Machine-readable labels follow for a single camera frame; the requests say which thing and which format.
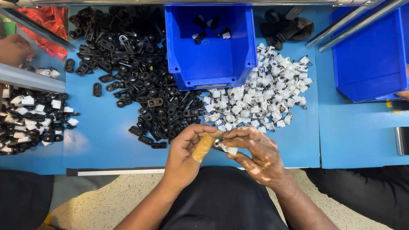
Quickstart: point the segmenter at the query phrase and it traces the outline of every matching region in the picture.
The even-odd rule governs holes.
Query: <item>blue workbench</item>
[[[70,15],[83,7],[71,7]],[[265,43],[259,24],[264,13],[272,7],[254,7],[256,43]],[[285,12],[288,7],[274,7]],[[311,6],[299,15],[315,23],[316,33],[329,25],[333,7]],[[69,30],[74,29],[69,23]],[[71,41],[77,47],[83,40]],[[313,66],[308,71],[318,81],[302,94],[308,110],[296,106],[291,125],[268,131],[267,136],[279,145],[285,167],[319,167],[320,148],[323,168],[376,167],[409,164],[409,156],[399,156],[395,146],[393,127],[408,126],[409,113],[395,114],[384,102],[354,104],[335,89],[333,54],[307,50],[305,42],[284,43],[280,52],[284,57],[300,59],[308,55]],[[69,53],[76,60],[76,53]],[[102,70],[79,77],[66,74],[67,103],[81,113],[74,130],[64,132],[63,143],[38,146],[15,156],[0,157],[0,168],[32,171],[39,174],[63,174],[72,169],[122,169],[165,166],[167,149],[151,149],[128,132],[138,117],[138,103],[124,108],[116,106],[113,92],[102,90],[101,97],[92,96],[92,85],[99,82]],[[218,151],[211,151],[202,163],[240,167]]]

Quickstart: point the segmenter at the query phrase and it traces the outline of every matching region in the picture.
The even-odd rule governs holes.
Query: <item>speckled floor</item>
[[[341,230],[390,230],[318,192],[306,174],[290,169],[302,190]],[[163,174],[121,175],[111,184],[71,199],[52,214],[52,224],[67,230],[113,229],[157,185]],[[272,190],[269,194],[281,217]]]

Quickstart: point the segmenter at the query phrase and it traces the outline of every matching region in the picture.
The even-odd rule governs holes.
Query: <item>blue plastic bin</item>
[[[348,10],[334,11],[331,22]],[[333,52],[335,85],[353,102],[395,98],[393,93],[409,89],[409,5],[345,39],[333,47]]]
[[[198,15],[205,22],[219,15],[217,29],[195,25]],[[169,72],[179,90],[241,86],[257,66],[251,4],[169,3],[165,19]],[[216,36],[225,27],[230,39]],[[192,35],[202,31],[207,35],[196,45]]]

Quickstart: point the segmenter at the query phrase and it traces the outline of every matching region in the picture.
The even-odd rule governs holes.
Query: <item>forearm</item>
[[[282,185],[272,187],[281,209],[295,230],[332,230],[338,229],[332,221],[301,190],[290,172],[285,169]]]
[[[153,230],[169,212],[180,191],[172,191],[161,181],[136,208],[123,219],[115,230]]]

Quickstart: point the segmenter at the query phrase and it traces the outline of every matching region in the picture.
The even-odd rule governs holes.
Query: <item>red plastic bag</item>
[[[68,8],[66,7],[41,7],[38,9],[18,9],[20,12],[31,18],[38,24],[49,29],[51,32],[60,36],[61,38],[68,40],[67,32],[65,30],[65,13]],[[30,39],[36,40],[37,45],[45,50],[52,57],[59,57],[61,61],[67,56],[67,50],[59,45],[56,45],[42,36],[34,33],[33,31],[18,24],[18,27],[22,31],[28,34]]]

